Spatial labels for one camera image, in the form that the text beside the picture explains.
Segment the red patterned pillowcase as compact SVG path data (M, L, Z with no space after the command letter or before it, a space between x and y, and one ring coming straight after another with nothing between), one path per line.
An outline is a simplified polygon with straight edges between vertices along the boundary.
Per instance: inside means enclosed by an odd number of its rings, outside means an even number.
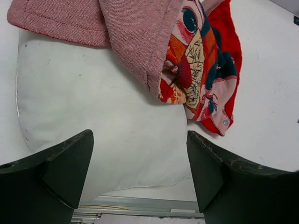
M19 28L111 49L162 102L224 136L233 124L242 51L228 0L14 0Z

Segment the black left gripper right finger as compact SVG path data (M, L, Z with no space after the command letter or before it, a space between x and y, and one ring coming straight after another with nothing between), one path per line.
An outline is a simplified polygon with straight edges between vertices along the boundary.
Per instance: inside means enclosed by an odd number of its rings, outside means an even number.
M187 134L187 153L207 224L298 223L298 172L252 162L195 131Z

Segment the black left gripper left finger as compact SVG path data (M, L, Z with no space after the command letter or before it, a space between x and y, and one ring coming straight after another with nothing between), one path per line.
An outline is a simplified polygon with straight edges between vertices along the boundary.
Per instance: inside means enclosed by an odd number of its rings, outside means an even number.
M84 130L53 147L0 167L2 224L69 224L78 208L93 133Z

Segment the white pillow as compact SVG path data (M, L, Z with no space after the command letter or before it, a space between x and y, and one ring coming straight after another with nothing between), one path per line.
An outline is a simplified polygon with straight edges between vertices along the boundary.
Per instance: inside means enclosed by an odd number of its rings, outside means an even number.
M111 50L21 30L16 97L32 153L92 130L83 202L100 195L195 200L184 107L152 96Z

